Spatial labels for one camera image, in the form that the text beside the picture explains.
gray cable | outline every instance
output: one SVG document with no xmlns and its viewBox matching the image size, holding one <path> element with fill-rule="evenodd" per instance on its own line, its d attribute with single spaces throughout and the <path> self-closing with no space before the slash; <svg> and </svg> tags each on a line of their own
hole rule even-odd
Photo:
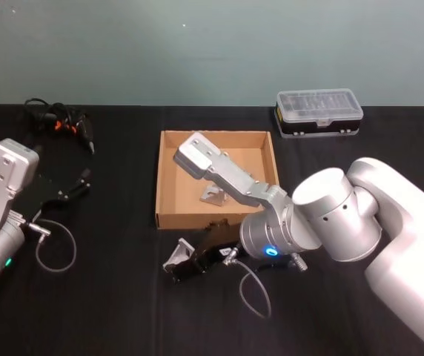
<svg viewBox="0 0 424 356">
<path fill-rule="evenodd" d="M 37 263 L 46 271 L 51 272 L 51 273 L 61 273 L 61 272 L 65 272 L 67 271 L 70 267 L 73 266 L 73 264 L 76 261 L 77 258 L 77 244 L 76 244 L 76 239 L 73 238 L 72 233 L 70 232 L 70 230 L 68 228 L 66 228 L 65 226 L 63 226 L 60 222 L 56 222 L 54 220 L 48 220 L 48 219 L 37 219 L 37 222 L 40 223 L 50 223 L 50 224 L 54 224 L 62 229 L 64 229 L 65 232 L 67 232 L 67 235 L 69 235 L 70 239 L 72 240 L 72 246 L 73 246 L 73 256 L 72 256 L 72 260 L 70 261 L 70 263 L 63 267 L 63 268 L 51 268 L 51 267 L 47 267 L 39 258 L 39 250 L 41 248 L 41 244 L 42 244 L 42 238 L 39 239 L 39 242 L 37 243 L 36 246 L 36 260 Z"/>
<path fill-rule="evenodd" d="M 262 281 L 259 280 L 258 276 L 255 274 L 255 272 L 253 272 L 251 270 L 250 267 L 248 267 L 247 265 L 245 265 L 243 262 L 238 261 L 238 260 L 233 260 L 232 261 L 233 264 L 237 264 L 240 265 L 241 267 L 243 267 L 248 273 L 243 276 L 242 280 L 240 280 L 240 286 L 239 286 L 239 292 L 240 292 L 240 297 L 242 298 L 243 303 L 257 316 L 263 318 L 263 319 L 268 319 L 269 317 L 271 317 L 271 302 L 270 302 L 270 297 L 268 296 L 268 292 L 266 291 L 265 286 L 263 285 Z M 252 276 L 255 281 L 256 284 L 258 284 L 258 286 L 260 287 L 260 289 L 263 292 L 263 297 L 265 297 L 266 300 L 266 309 L 267 309 L 267 313 L 266 314 L 262 314 L 259 311 L 257 311 L 253 306 L 251 306 L 251 304 L 246 300 L 245 295 L 243 294 L 243 283 L 247 280 L 248 276 Z"/>
</svg>

table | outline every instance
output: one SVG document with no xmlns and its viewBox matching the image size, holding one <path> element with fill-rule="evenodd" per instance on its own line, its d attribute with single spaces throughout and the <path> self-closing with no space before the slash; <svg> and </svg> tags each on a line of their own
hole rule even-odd
<svg viewBox="0 0 424 356">
<path fill-rule="evenodd" d="M 357 136 L 297 140 L 278 136 L 272 108 L 85 109 L 95 157 L 72 139 L 43 138 L 39 166 L 63 184 L 86 166 L 93 172 L 90 195 L 56 215 L 76 236 L 78 259 L 52 275 L 36 265 L 35 240 L 21 248 L 0 277 L 0 355 L 424 355 L 424 343 L 371 292 L 366 261 L 336 263 L 320 249 L 305 254 L 304 274 L 264 271 L 273 317 L 260 320 L 239 299 L 239 268 L 174 285 L 162 264 L 191 233 L 154 227 L 161 130 L 271 131 L 288 192 L 361 156 L 424 190 L 424 108 L 367 107 Z M 24 135 L 20 113 L 0 105 L 0 139 Z"/>
</svg>

robotic arm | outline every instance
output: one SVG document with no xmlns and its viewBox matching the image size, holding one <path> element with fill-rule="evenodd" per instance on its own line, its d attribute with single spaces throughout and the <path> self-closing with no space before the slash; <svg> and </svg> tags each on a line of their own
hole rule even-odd
<svg viewBox="0 0 424 356">
<path fill-rule="evenodd" d="M 35 151 L 11 139 L 0 142 L 0 273 L 23 244 L 23 228 L 50 235 L 50 231 L 26 222 L 10 209 L 14 198 L 32 181 L 38 162 Z"/>
<path fill-rule="evenodd" d="M 200 133 L 179 147 L 174 160 L 237 202 L 263 205 L 240 226 L 241 244 L 255 258 L 296 256 L 322 244 L 336 261 L 357 261 L 377 247 L 385 229 L 391 242 L 365 275 L 375 294 L 424 340 L 424 193 L 401 174 L 361 158 L 347 174 L 339 168 L 314 174 L 289 197 L 277 185 L 252 179 Z"/>
</svg>

blue indicator light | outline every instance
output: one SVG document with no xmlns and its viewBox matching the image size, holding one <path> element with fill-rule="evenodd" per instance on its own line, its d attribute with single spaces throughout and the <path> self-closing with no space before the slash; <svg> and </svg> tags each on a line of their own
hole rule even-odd
<svg viewBox="0 0 424 356">
<path fill-rule="evenodd" d="M 278 251 L 276 250 L 276 248 L 274 248 L 273 246 L 271 246 L 271 247 L 267 247 L 266 249 L 265 249 L 265 253 L 268 255 L 268 256 L 278 256 Z"/>
</svg>

metal bracket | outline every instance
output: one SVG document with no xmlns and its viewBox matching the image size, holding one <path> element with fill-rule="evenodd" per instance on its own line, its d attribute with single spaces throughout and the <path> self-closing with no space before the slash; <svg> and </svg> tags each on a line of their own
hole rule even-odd
<svg viewBox="0 0 424 356">
<path fill-rule="evenodd" d="M 177 246 L 169 259 L 162 264 L 162 268 L 168 272 L 168 266 L 179 265 L 181 262 L 189 260 L 189 257 L 191 257 L 194 251 L 194 247 L 192 247 L 186 240 L 182 238 L 179 239 Z"/>
<path fill-rule="evenodd" d="M 200 197 L 201 202 L 208 202 L 210 204 L 223 206 L 225 201 L 227 201 L 228 195 L 224 190 L 218 187 L 215 184 L 208 185 L 205 188 L 204 193 Z"/>
</svg>

